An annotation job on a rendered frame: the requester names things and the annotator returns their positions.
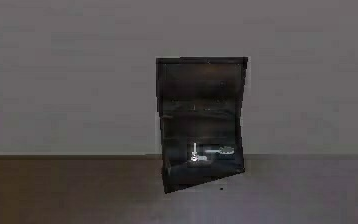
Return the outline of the white candlestick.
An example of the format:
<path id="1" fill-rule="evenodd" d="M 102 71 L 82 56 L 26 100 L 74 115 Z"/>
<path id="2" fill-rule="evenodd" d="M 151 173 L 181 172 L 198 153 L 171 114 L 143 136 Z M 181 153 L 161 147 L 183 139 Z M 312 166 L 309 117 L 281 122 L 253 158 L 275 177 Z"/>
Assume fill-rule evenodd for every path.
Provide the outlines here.
<path id="1" fill-rule="evenodd" d="M 198 143 L 193 143 L 190 149 L 190 161 L 191 162 L 205 162 L 208 160 L 205 154 L 205 149 Z"/>

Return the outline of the black shelf unit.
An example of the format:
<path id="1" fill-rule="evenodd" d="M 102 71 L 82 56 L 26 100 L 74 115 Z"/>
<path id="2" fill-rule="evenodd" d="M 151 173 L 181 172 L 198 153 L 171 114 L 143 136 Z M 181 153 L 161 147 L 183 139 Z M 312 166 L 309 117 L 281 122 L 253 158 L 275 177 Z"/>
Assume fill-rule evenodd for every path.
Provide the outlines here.
<path id="1" fill-rule="evenodd" d="M 172 57 L 156 60 L 156 98 L 166 194 L 245 171 L 242 104 L 247 57 Z M 208 160 L 191 162 L 193 143 Z M 222 155 L 219 148 L 233 147 Z"/>

